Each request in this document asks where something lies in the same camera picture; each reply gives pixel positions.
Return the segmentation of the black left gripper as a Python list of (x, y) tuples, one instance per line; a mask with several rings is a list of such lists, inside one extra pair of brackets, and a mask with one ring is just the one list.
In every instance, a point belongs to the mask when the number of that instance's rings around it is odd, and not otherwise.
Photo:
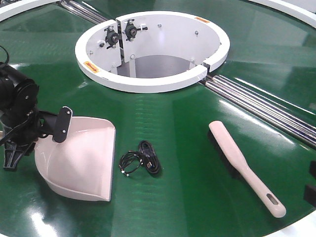
[(73, 116), (73, 111), (63, 106), (58, 114), (40, 111), (37, 107), (22, 114), (2, 107), (4, 128), (4, 164), (6, 171), (16, 171), (19, 160), (29, 155), (39, 138), (52, 136), (54, 142), (66, 140)]

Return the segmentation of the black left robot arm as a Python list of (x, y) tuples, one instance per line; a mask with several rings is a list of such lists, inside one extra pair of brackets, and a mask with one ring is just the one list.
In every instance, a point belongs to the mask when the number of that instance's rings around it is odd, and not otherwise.
[(7, 63), (0, 64), (0, 123), (4, 146), (3, 167), (15, 171), (23, 156), (28, 156), (39, 138), (66, 140), (73, 111), (63, 106), (58, 114), (37, 108), (39, 86)]

